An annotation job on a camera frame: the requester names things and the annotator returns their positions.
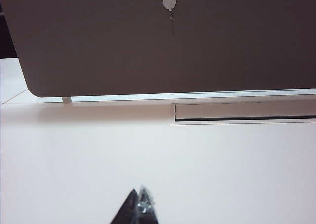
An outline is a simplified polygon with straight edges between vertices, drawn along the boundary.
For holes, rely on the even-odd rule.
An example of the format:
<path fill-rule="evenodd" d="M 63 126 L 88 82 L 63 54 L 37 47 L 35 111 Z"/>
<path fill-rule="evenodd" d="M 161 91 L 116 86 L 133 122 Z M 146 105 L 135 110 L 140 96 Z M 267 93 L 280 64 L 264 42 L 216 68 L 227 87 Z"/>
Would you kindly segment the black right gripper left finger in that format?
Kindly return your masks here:
<path fill-rule="evenodd" d="M 110 224 L 131 224 L 135 215 L 135 206 L 138 200 L 138 193 L 135 189 L 131 190 L 127 198 L 113 217 Z"/>

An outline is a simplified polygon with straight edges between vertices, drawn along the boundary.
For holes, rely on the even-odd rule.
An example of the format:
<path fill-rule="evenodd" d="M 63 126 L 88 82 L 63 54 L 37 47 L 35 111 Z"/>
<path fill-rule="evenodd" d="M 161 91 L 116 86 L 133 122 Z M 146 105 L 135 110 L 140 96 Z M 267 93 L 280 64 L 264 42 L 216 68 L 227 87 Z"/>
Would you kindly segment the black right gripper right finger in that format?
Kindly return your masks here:
<path fill-rule="evenodd" d="M 137 223 L 138 224 L 158 224 L 155 213 L 155 203 L 150 191 L 142 186 L 138 194 L 137 201 Z"/>

